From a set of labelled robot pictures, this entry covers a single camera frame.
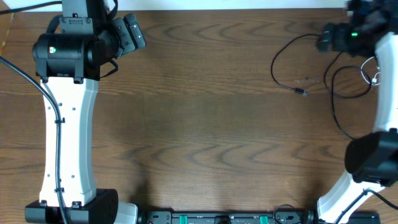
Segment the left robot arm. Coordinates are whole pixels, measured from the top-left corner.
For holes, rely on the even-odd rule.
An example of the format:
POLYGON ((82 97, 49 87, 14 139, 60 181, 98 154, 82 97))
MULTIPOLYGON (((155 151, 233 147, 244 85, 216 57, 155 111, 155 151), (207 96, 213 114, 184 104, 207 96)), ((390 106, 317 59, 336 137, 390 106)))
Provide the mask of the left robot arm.
POLYGON ((100 68, 145 47, 134 14, 117 16, 104 1, 63 1, 62 14, 32 54, 46 120, 45 175, 39 199, 25 208, 29 223, 145 223, 133 203, 99 189, 92 166, 92 124, 100 68))

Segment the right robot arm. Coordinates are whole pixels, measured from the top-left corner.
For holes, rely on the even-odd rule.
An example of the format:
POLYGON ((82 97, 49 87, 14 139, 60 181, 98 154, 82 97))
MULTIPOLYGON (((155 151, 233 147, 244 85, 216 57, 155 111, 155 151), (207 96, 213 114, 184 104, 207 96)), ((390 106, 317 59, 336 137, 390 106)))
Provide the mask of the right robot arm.
POLYGON ((381 81, 371 132, 346 148, 345 171, 317 200, 311 223, 348 223, 370 196, 397 182, 397 0, 348 1, 349 22, 327 24, 317 48, 375 57, 381 81))

